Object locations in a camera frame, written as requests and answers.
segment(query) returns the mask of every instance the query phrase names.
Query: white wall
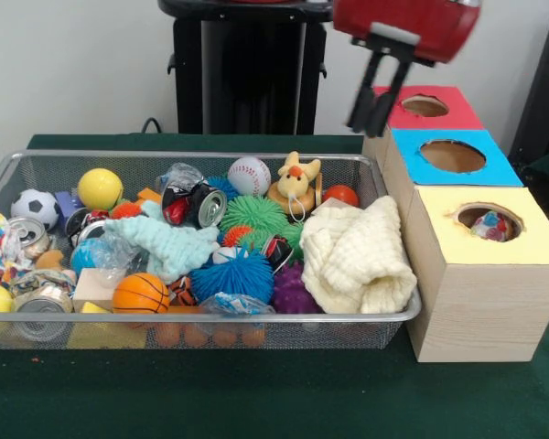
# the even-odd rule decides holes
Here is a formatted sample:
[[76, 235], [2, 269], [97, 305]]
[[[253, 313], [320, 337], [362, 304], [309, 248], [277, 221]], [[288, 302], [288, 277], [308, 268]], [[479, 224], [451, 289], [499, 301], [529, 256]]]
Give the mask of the white wall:
[[[508, 149], [549, 27], [549, 0], [484, 3], [455, 61], [415, 67], [409, 81], [459, 86]], [[343, 123], [368, 58], [349, 40], [328, 33], [318, 134], [349, 132]], [[172, 19], [156, 0], [0, 0], [0, 156], [34, 133], [130, 133], [150, 115], [175, 131], [172, 49]]]

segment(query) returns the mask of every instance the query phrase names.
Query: cable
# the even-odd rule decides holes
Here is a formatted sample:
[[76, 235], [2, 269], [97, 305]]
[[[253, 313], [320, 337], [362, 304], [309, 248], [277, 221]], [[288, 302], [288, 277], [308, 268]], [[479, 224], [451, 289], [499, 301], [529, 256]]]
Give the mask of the cable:
[[148, 119], [146, 119], [146, 122], [143, 125], [143, 129], [140, 130], [140, 132], [141, 133], [146, 133], [146, 130], [148, 129], [148, 125], [150, 125], [151, 123], [155, 126], [157, 133], [163, 133], [163, 129], [161, 128], [161, 124], [154, 117], [149, 117]]

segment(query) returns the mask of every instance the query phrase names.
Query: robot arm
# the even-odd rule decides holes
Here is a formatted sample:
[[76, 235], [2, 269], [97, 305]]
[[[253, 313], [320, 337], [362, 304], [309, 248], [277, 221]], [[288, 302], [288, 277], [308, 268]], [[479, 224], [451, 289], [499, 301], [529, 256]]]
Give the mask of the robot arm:
[[[335, 0], [334, 27], [352, 44], [372, 51], [348, 126], [382, 135], [413, 63], [449, 62], [478, 21], [480, 0]], [[398, 60], [390, 89], [375, 95], [373, 84], [385, 56]]]

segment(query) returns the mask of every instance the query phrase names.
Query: yellow box top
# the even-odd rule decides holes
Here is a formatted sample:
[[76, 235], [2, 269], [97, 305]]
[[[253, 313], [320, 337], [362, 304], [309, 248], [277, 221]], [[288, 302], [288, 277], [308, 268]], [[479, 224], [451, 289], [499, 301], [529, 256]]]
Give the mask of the yellow box top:
[[[549, 220], [529, 189], [418, 187], [417, 191], [447, 263], [549, 265]], [[520, 233], [516, 238], [506, 242], [486, 240], [472, 234], [461, 222], [471, 227], [473, 220], [490, 208], [517, 220]]]

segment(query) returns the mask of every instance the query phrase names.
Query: soccer ball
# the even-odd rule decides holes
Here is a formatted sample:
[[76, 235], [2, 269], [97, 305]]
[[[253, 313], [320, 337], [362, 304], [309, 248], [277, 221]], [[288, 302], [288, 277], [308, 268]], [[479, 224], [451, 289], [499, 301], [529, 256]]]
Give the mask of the soccer ball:
[[10, 206], [12, 217], [26, 217], [40, 221], [45, 226], [45, 230], [55, 227], [60, 213], [61, 208], [52, 194], [35, 189], [23, 190]]

